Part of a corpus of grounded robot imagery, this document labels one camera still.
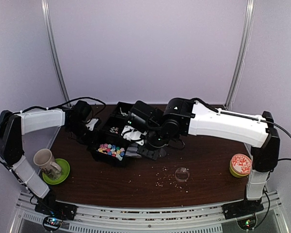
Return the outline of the black three-compartment candy bin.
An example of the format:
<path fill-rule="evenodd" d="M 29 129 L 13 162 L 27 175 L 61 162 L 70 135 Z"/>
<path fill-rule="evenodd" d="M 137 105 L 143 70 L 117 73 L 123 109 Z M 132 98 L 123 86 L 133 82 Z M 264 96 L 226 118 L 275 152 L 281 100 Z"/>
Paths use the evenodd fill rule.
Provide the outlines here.
<path fill-rule="evenodd" d="M 113 109 L 105 123 L 99 129 L 99 135 L 94 150 L 88 150 L 97 162 L 104 162 L 115 167 L 125 167 L 131 157 L 126 157 L 125 152 L 130 143 L 121 137 L 126 125 L 132 104 L 119 102 Z"/>

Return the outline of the metal scoop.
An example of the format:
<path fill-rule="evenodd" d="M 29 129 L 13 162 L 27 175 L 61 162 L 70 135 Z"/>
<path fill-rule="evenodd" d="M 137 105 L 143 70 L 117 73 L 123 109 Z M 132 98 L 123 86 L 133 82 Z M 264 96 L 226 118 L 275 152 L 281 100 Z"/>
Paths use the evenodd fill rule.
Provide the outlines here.
<path fill-rule="evenodd" d="M 142 156 L 140 154 L 138 154 L 138 144 L 133 143 L 131 145 L 128 146 L 128 148 L 126 149 L 125 152 L 125 156 L 126 157 L 131 157 L 131 158 L 142 158 Z"/>

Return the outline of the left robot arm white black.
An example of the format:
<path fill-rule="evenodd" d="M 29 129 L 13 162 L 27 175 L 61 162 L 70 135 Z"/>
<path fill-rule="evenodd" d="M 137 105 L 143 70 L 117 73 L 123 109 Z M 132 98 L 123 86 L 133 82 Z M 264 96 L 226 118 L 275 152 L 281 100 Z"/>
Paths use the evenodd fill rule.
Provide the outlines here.
<path fill-rule="evenodd" d="M 64 128 L 79 142 L 88 145 L 99 123 L 92 106 L 83 100 L 71 107 L 64 103 L 52 107 L 32 106 L 18 112 L 4 110 L 0 114 L 0 163 L 34 196 L 43 199 L 42 209 L 54 216 L 60 211 L 60 205 L 46 197 L 51 190 L 26 157 L 24 144 L 36 142 L 41 148 L 47 136 L 55 137 Z"/>

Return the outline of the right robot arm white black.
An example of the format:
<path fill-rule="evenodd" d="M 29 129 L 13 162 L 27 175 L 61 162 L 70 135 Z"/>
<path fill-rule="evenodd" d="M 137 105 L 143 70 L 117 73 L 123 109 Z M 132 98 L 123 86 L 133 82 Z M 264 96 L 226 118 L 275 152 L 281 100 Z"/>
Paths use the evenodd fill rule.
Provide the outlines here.
<path fill-rule="evenodd" d="M 238 141 L 251 146 L 252 168 L 242 214 L 258 205 L 268 174 L 277 166 L 280 138 L 271 113 L 246 115 L 215 108 L 199 98 L 171 99 L 165 110 L 137 101 L 130 109 L 121 136 L 149 151 L 159 150 L 180 136 L 203 135 Z"/>

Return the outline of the clear plastic jar lid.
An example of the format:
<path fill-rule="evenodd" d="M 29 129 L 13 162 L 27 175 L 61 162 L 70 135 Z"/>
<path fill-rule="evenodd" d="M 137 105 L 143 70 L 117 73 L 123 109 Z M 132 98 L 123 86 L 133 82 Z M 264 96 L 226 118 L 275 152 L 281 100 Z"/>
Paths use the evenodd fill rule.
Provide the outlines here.
<path fill-rule="evenodd" d="M 176 169 L 174 176 L 178 182 L 186 182 L 190 177 L 190 171 L 188 168 L 179 167 Z"/>

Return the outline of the green saucer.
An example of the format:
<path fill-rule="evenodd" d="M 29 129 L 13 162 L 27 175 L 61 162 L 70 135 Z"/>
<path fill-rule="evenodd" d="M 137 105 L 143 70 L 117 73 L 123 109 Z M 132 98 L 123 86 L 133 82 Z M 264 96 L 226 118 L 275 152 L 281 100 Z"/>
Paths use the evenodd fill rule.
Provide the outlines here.
<path fill-rule="evenodd" d="M 44 182 L 50 185 L 58 185 L 64 182 L 70 173 L 70 164 L 68 163 L 67 160 L 62 159 L 62 158 L 57 158 L 55 159 L 55 161 L 62 168 L 61 176 L 58 179 L 52 180 L 45 173 L 42 173 L 42 178 Z"/>

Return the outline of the beige ceramic mug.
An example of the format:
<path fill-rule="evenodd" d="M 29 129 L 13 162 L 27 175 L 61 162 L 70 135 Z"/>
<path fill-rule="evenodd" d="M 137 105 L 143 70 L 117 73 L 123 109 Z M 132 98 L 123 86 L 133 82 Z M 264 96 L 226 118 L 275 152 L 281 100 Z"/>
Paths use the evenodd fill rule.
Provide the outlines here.
<path fill-rule="evenodd" d="M 41 149 L 33 157 L 33 162 L 51 180 L 57 180 L 62 174 L 62 168 L 56 162 L 51 150 Z"/>

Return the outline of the green tin orange patterned lid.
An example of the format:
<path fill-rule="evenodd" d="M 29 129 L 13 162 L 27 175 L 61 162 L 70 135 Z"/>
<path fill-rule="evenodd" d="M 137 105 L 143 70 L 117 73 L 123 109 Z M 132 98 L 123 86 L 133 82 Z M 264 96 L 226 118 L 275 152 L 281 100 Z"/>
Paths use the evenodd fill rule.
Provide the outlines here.
<path fill-rule="evenodd" d="M 238 153 L 232 156 L 229 163 L 229 171 L 236 178 L 243 178 L 250 174 L 252 161 L 244 154 Z"/>

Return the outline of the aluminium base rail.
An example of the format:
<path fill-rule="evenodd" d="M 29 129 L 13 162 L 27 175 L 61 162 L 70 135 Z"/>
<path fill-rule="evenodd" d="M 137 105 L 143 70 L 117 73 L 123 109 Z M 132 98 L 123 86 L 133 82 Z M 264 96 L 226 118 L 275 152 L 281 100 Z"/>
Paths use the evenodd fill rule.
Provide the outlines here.
<path fill-rule="evenodd" d="M 245 219 L 225 218 L 222 206 L 215 204 L 170 208 L 115 208 L 76 204 L 74 220 L 65 220 L 55 233 L 291 233 L 286 213 L 277 192 L 262 198 L 264 210 L 256 213 L 258 224 L 254 231 L 243 230 Z M 34 211 L 31 195 L 21 192 L 14 209 L 8 233 L 49 233 L 43 227 L 45 215 Z"/>

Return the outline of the left aluminium frame post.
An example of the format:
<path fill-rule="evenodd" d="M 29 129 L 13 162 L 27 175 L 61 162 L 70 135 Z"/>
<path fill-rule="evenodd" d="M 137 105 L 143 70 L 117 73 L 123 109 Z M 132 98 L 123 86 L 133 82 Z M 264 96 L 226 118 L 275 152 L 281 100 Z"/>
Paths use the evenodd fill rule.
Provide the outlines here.
<path fill-rule="evenodd" d="M 41 7 L 42 7 L 42 14 L 43 14 L 44 22 L 45 22 L 47 35 L 48 35 L 48 43 L 50 47 L 51 57 L 52 57 L 56 77 L 59 83 L 60 91 L 64 100 L 69 101 L 70 98 L 69 98 L 66 84 L 63 78 L 63 73 L 62 73 L 62 69 L 60 66 L 60 61 L 59 61 L 59 57 L 58 57 L 58 53 L 56 49 L 55 37 L 53 33 L 51 16 L 50 16 L 50 11 L 49 11 L 49 1 L 41 0 Z"/>

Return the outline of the aluminium frame post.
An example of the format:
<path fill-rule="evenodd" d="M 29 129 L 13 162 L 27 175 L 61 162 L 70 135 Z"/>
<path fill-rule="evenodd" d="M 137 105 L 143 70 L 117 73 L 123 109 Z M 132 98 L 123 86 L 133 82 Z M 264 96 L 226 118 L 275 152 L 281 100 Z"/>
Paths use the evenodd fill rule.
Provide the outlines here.
<path fill-rule="evenodd" d="M 244 24 L 242 30 L 242 37 L 239 47 L 239 52 L 232 76 L 231 85 L 225 102 L 225 107 L 228 110 L 232 109 L 232 105 L 235 101 L 237 91 L 241 82 L 241 77 L 244 69 L 244 61 L 247 49 L 249 47 L 249 41 L 252 31 L 253 19 L 255 11 L 255 0 L 248 0 L 246 5 L 246 12 L 244 17 Z"/>
<path fill-rule="evenodd" d="M 69 101 L 70 98 L 69 98 L 66 84 L 63 78 L 63 73 L 62 73 L 62 69 L 60 66 L 60 61 L 59 61 L 59 57 L 58 57 L 58 53 L 56 49 L 55 37 L 53 33 L 51 16 L 50 16 L 50 11 L 49 11 L 49 1 L 41 0 L 41 7 L 42 7 L 42 14 L 43 14 L 44 22 L 45 22 L 47 35 L 48 35 L 48 43 L 50 47 L 51 57 L 52 57 L 56 77 L 59 83 L 60 91 L 64 100 Z"/>

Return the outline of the right aluminium frame post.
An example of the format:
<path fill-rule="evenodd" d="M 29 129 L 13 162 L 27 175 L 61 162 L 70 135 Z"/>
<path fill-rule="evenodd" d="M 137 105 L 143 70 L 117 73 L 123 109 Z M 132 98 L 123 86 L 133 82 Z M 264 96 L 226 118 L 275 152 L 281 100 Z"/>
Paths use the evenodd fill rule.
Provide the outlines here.
<path fill-rule="evenodd" d="M 252 31 L 253 19 L 255 11 L 255 0 L 248 0 L 246 5 L 246 12 L 244 17 L 244 24 L 242 30 L 242 37 L 239 47 L 239 52 L 232 76 L 231 85 L 225 102 L 225 107 L 228 110 L 232 109 L 232 105 L 235 101 L 237 91 L 241 82 L 241 77 L 244 69 L 244 61 L 247 49 L 249 47 L 249 41 Z"/>

